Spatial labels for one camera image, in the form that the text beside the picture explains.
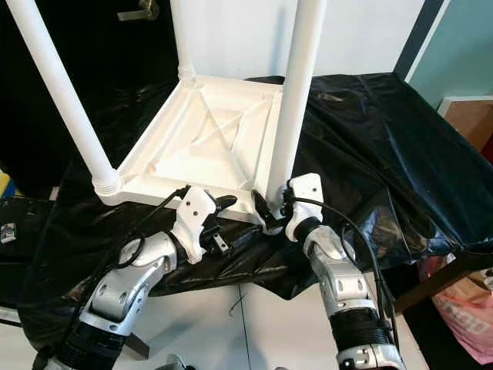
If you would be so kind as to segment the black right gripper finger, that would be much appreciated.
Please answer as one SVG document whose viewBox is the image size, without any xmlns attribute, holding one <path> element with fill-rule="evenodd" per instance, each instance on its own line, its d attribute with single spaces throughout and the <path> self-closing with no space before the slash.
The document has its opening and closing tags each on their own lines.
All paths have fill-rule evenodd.
<svg viewBox="0 0 493 370">
<path fill-rule="evenodd" d="M 258 218 L 260 218 L 263 232 L 281 232 L 280 220 L 275 218 L 269 204 L 258 190 L 253 191 L 253 206 Z"/>
</svg>

